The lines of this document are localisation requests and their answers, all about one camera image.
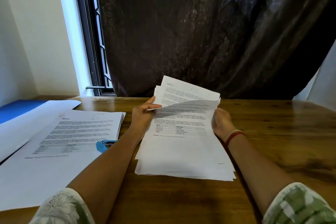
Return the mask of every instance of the bracelet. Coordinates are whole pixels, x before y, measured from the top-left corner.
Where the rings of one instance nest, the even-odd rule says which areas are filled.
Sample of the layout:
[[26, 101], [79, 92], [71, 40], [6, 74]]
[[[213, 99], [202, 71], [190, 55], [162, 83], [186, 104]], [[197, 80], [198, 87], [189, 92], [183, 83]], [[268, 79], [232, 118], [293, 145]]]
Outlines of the bracelet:
[[245, 135], [243, 132], [241, 132], [239, 129], [233, 130], [225, 140], [225, 146], [228, 148], [230, 141], [233, 139], [233, 137], [237, 135]]

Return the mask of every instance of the hand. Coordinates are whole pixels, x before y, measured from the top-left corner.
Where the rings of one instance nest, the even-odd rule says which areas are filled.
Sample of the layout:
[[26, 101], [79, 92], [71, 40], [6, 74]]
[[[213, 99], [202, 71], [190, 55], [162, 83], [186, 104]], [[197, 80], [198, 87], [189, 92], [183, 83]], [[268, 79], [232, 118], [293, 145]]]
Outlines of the hand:
[[132, 110], [132, 122], [129, 130], [139, 134], [139, 140], [143, 139], [155, 114], [154, 110], [148, 111], [147, 109], [162, 107], [161, 105], [153, 104], [154, 100], [155, 96], [147, 100], [145, 104], [137, 106]]
[[215, 110], [215, 119], [212, 123], [213, 132], [225, 142], [228, 135], [236, 130], [235, 126], [232, 124], [229, 112], [222, 108], [217, 107]]

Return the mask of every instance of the wooden table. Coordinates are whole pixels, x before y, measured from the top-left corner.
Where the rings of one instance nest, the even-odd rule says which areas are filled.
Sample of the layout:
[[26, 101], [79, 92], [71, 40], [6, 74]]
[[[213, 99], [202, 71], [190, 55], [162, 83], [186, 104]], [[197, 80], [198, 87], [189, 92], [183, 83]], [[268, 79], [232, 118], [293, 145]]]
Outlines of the wooden table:
[[[127, 112], [121, 134], [130, 125], [132, 108], [146, 100], [118, 97], [72, 99], [82, 101], [78, 110]], [[233, 123], [246, 133], [258, 150], [336, 208], [335, 112], [296, 101], [222, 100], [220, 107], [231, 113]], [[260, 214], [239, 171], [233, 182], [138, 176], [134, 174], [136, 152], [109, 223], [260, 222]], [[26, 224], [36, 210], [35, 207], [0, 212], [0, 223]]]

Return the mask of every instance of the blue stapler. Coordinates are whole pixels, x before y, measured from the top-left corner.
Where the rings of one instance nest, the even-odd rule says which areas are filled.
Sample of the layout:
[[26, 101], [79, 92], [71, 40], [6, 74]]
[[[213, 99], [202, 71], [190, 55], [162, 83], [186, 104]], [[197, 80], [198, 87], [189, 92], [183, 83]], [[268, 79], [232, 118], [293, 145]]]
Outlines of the blue stapler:
[[103, 141], [96, 142], [97, 151], [103, 153], [115, 142], [116, 140], [103, 140]]

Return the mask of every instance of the forearm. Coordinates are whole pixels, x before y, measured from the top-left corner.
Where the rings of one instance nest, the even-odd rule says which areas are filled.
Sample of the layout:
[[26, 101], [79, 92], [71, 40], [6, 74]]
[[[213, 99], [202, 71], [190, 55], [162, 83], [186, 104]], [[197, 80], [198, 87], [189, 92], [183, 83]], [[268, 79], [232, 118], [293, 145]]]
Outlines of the forearm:
[[244, 135], [238, 135], [230, 141], [229, 151], [259, 210], [264, 214], [275, 196], [294, 180], [257, 151]]
[[96, 224], [106, 223], [140, 136], [128, 130], [67, 186], [81, 195]]

